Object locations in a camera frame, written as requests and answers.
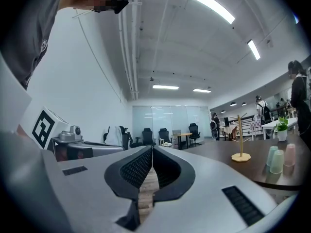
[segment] dark wooden tabletop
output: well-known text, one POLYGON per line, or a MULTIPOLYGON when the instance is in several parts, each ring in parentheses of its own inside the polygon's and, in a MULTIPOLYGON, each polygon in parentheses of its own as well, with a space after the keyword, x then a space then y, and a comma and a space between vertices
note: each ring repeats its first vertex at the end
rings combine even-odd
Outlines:
POLYGON ((285 142, 279 142, 278 138, 244 142, 243 152, 250 154, 251 159, 243 163, 231 160, 233 154, 240 152, 240 144, 233 141, 211 141, 184 151, 223 162, 263 187, 291 191, 300 189, 309 171, 311 160, 311 151, 295 134, 289 134, 285 142), (285 152, 289 143, 296 145, 295 165, 283 166, 283 172, 280 174, 271 173, 266 165, 269 148, 278 146, 278 149, 285 152))

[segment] translucent cup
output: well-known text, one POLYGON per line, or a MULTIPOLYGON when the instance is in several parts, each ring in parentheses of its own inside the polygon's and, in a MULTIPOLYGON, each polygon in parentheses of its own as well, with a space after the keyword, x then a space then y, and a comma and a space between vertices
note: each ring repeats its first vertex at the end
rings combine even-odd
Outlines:
POLYGON ((284 155, 284 165, 293 166, 296 162, 296 145, 288 144, 284 155))
POLYGON ((283 165, 284 165, 284 151, 276 150, 272 158, 270 172, 274 174, 281 173, 283 171, 283 165))
POLYGON ((274 155, 274 152, 278 150, 277 146, 271 146, 269 149, 268 159, 267 159, 267 166, 271 166, 272 158, 274 155))

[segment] green plant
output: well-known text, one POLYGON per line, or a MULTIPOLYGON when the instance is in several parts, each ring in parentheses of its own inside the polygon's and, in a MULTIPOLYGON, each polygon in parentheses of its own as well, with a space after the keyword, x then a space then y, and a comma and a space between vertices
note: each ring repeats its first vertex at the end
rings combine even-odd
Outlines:
POLYGON ((278 119, 278 123, 277 123, 277 131, 284 131, 287 130, 287 125, 288 125, 288 119, 287 116, 286 117, 280 117, 278 119))

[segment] pink cup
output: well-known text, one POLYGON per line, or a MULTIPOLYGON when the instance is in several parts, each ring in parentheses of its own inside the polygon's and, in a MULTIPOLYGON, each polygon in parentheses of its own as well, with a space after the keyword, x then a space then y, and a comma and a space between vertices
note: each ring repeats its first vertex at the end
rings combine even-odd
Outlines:
POLYGON ((293 166, 296 162, 296 145, 288 144, 284 156, 284 165, 293 166))

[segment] white pot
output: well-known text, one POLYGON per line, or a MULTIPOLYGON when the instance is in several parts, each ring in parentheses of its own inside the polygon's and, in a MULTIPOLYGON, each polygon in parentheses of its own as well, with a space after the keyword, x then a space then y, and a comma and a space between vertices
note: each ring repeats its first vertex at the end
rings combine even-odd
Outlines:
POLYGON ((287 138, 287 130, 278 131, 278 132, 277 132, 277 137, 278 137, 278 140, 279 140, 280 142, 286 141, 286 138, 287 138))

